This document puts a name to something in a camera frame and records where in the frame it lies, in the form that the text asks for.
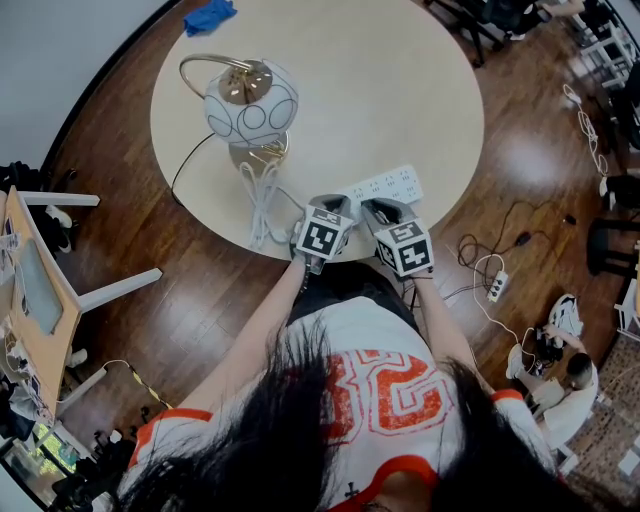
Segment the electrical outlet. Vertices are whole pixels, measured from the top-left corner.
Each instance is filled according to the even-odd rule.
[[[422,199],[422,187],[415,169],[403,165],[389,172],[379,174],[371,179],[355,183],[350,187],[338,190],[351,199],[351,215],[360,222],[360,203],[374,197],[387,197],[409,204]]]
[[[502,291],[507,286],[508,279],[509,276],[506,274],[506,272],[500,270],[496,274],[493,283],[491,283],[491,288],[489,288],[489,291],[487,292],[487,299],[489,299],[491,302],[498,302],[500,295],[502,295]]]

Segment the table lamp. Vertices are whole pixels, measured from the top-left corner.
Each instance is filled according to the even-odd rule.
[[[191,61],[219,62],[229,67],[215,77],[205,93],[189,80]],[[180,62],[180,76],[204,100],[207,123],[229,144],[236,167],[247,162],[261,171],[289,150],[289,134],[298,111],[298,91],[289,73],[266,59],[236,60],[216,54],[193,54]]]

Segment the chair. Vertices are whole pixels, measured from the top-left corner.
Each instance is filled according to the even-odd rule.
[[[595,34],[596,42],[580,52],[583,58],[593,58],[594,55],[598,55],[603,67],[612,76],[611,79],[602,83],[605,89],[624,83],[637,58],[635,47],[629,44],[629,35],[626,30],[622,26],[617,26],[614,21],[607,23],[604,33],[601,29],[601,32]]]
[[[628,220],[594,219],[587,235],[587,267],[592,276],[609,272],[623,277],[634,277],[638,255],[609,248],[609,231],[640,232],[640,222]]]
[[[480,41],[480,34],[493,42],[493,51],[500,51],[504,48],[504,42],[494,36],[482,25],[493,23],[504,32],[511,32],[518,26],[520,18],[526,7],[519,6],[512,0],[458,0],[457,3],[462,9],[456,9],[445,0],[425,1],[426,5],[435,2],[448,13],[458,19],[457,26],[447,27],[449,30],[466,29],[471,34],[473,45],[475,46],[477,58],[473,60],[473,67],[482,67],[485,63],[484,48]]]
[[[640,120],[636,110],[640,105],[640,61],[633,64],[624,89],[611,93],[610,100],[620,133],[634,148],[640,149]]]

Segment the white shirt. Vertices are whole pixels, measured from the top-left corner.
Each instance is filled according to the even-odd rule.
[[[332,412],[328,431],[339,445],[331,510],[360,510],[396,471],[418,473],[435,486],[438,473],[457,455],[463,435],[453,380],[436,367],[429,347],[406,322],[370,299],[358,297],[299,319],[289,327],[291,339],[301,340],[296,334],[303,328],[310,332],[318,316],[331,351],[330,380],[335,382],[327,389]],[[522,396],[504,390],[492,398],[514,431],[553,468]],[[227,418],[228,409],[213,415],[174,409],[145,425],[138,432],[133,467],[123,487],[142,472],[152,448],[156,455],[175,453],[176,447],[197,450]],[[355,498],[346,498],[353,490],[358,491]]]
[[[547,442],[552,450],[571,439],[589,417],[589,411],[598,395],[598,370],[592,363],[591,385],[576,389],[562,401],[544,411],[544,421],[549,429]]]

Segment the black hair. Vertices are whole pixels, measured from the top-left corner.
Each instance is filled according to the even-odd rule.
[[[575,479],[579,494],[569,488],[514,431],[475,373],[457,362],[447,366],[456,383],[464,435],[455,460],[439,472],[431,495],[432,510],[462,510],[483,504],[492,512],[625,510],[593,482]]]
[[[276,343],[231,425],[206,449],[149,464],[121,496],[121,510],[326,510],[335,484],[335,451],[323,427],[330,413],[324,398],[330,365],[320,328],[304,333],[302,341]],[[434,468],[439,483],[431,510],[581,512],[595,510],[594,502],[623,510],[592,484],[581,487],[586,498],[574,493],[517,435],[474,372],[456,362],[444,369],[456,383],[461,443],[452,464]],[[362,509],[389,510],[375,501]]]
[[[579,377],[586,372],[591,373],[592,365],[591,358],[587,354],[578,352],[569,359],[567,373],[573,377]]]
[[[204,450],[148,465],[120,499],[127,512],[317,510],[334,450],[322,418],[329,378],[318,325],[274,344],[241,413]]]

